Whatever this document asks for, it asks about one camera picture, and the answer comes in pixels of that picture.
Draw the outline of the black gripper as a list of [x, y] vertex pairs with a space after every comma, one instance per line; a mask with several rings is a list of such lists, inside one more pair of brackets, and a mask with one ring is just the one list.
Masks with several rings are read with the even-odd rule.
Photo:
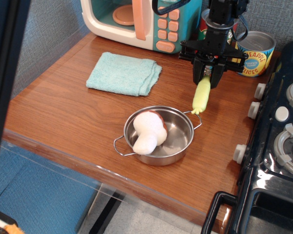
[[[227, 43], [232, 24], [207, 23], [204, 40], [184, 40], [179, 58], [193, 65], [193, 82], [198, 85], [207, 70], [211, 71], [211, 89], [216, 88], [223, 73], [227, 70], [242, 72], [248, 55]], [[237, 37], [233, 33], [232, 41], [241, 41], [245, 35]]]

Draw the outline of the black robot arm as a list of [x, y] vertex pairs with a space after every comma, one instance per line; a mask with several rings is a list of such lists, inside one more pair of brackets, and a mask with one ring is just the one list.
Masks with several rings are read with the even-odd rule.
[[207, 32], [203, 40], [182, 41], [179, 58], [189, 60], [193, 64], [193, 82], [198, 84], [204, 76], [205, 68], [211, 67], [210, 87], [216, 88], [223, 73], [231, 70], [243, 72], [247, 53], [229, 45], [229, 31], [239, 19], [246, 29], [236, 37], [240, 42], [248, 35], [248, 25], [242, 14], [247, 10], [248, 0], [210, 0], [209, 15], [206, 18]]

